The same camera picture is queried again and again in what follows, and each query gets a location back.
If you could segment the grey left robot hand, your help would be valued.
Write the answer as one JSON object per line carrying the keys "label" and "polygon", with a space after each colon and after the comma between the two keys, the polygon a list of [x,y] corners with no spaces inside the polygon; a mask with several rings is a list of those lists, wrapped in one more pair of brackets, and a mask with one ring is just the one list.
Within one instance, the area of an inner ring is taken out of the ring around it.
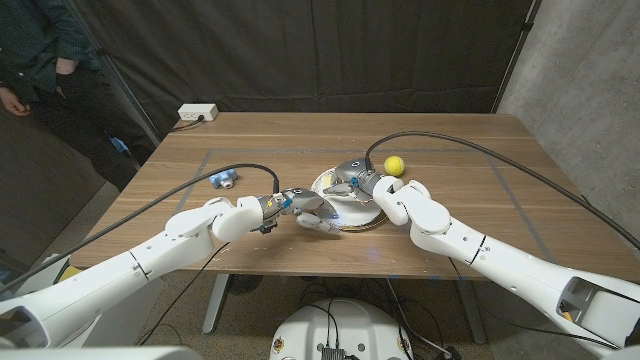
{"label": "grey left robot hand", "polygon": [[298,225],[330,234],[338,234],[340,229],[331,223],[338,217],[335,208],[316,192],[302,188],[288,188],[270,196],[258,198],[262,206],[263,222],[258,228],[263,234],[277,226],[280,216],[296,217]]}

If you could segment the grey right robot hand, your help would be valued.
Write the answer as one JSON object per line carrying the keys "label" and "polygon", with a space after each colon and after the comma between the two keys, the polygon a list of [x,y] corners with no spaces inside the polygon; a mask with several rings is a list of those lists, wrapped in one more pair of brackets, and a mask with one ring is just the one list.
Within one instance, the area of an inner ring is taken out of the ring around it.
{"label": "grey right robot hand", "polygon": [[381,178],[381,173],[367,168],[364,158],[357,158],[344,162],[333,170],[330,185],[323,189],[323,193],[370,200],[374,187]]}

